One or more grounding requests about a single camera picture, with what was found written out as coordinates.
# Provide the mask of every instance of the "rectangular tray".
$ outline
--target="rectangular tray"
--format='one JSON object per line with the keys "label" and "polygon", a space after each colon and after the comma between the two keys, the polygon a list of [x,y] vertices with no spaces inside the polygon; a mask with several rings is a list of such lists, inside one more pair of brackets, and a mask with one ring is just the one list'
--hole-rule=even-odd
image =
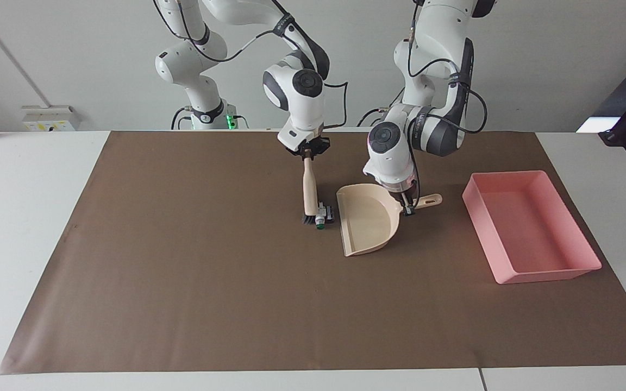
{"label": "rectangular tray", "polygon": [[474,173],[462,198],[497,283],[567,280],[601,268],[544,171]]}

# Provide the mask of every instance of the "green light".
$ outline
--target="green light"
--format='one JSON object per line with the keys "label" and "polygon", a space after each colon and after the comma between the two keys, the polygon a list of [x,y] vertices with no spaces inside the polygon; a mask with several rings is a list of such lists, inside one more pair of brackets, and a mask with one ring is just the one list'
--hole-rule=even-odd
{"label": "green light", "polygon": [[226,123],[228,123],[228,128],[233,130],[236,129],[238,127],[238,122],[236,122],[236,119],[233,118],[233,116],[226,114]]}

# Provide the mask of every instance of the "white table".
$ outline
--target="white table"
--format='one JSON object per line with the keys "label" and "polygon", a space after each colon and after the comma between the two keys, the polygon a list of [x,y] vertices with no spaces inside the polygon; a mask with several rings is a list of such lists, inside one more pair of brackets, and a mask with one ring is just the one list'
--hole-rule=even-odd
{"label": "white table", "polygon": [[[109,132],[0,134],[0,361]],[[539,134],[626,290],[626,152],[596,135]],[[484,369],[487,389],[626,389],[626,367]],[[437,389],[481,391],[478,369],[39,374],[0,389]]]}

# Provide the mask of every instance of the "hole in dustpan handle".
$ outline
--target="hole in dustpan handle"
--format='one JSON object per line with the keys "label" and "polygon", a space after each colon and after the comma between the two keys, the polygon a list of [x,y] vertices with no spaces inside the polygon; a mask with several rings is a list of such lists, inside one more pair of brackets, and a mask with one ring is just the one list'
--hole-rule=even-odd
{"label": "hole in dustpan handle", "polygon": [[425,195],[424,197],[420,197],[420,202],[417,204],[415,210],[439,205],[442,202],[443,197],[440,194]]}

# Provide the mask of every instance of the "round black joint cap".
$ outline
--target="round black joint cap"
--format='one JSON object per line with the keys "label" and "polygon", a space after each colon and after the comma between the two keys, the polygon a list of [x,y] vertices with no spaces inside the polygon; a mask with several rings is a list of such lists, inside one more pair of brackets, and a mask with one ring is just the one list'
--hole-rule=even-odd
{"label": "round black joint cap", "polygon": [[293,75],[293,89],[302,96],[320,96],[323,92],[323,78],[314,70],[300,70]]}
{"label": "round black joint cap", "polygon": [[393,122],[380,122],[368,134],[368,144],[375,153],[390,151],[400,141],[400,127]]}

